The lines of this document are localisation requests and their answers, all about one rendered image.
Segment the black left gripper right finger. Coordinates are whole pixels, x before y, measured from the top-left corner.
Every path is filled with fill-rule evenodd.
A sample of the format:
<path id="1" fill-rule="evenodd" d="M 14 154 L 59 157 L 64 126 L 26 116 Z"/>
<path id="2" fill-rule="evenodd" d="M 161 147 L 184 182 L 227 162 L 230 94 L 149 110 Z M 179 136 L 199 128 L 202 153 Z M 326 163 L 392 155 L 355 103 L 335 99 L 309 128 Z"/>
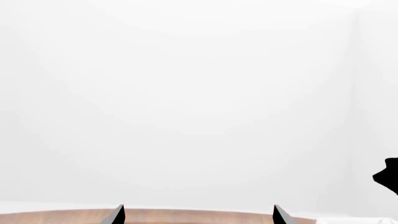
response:
<path id="1" fill-rule="evenodd" d="M 279 205 L 274 205 L 272 214 L 274 224 L 298 224 L 294 217 L 290 216 L 283 208 Z"/>

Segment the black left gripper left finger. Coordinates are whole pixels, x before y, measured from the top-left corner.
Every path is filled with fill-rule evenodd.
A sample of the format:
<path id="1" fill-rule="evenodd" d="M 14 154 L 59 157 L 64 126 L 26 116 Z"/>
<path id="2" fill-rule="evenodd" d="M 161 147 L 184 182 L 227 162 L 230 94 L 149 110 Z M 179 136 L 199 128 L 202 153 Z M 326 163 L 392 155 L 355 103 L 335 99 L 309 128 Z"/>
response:
<path id="1" fill-rule="evenodd" d="M 108 216 L 106 216 L 99 224 L 124 224 L 126 219 L 124 205 L 115 208 Z"/>

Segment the white cloth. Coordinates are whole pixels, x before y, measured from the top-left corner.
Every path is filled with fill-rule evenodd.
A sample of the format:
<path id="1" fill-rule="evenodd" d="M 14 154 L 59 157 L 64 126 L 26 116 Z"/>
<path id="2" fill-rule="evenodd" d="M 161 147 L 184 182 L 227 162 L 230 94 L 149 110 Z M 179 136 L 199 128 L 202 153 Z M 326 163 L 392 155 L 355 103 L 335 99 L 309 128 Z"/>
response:
<path id="1" fill-rule="evenodd" d="M 398 224 L 391 218 L 319 218 L 315 224 Z"/>

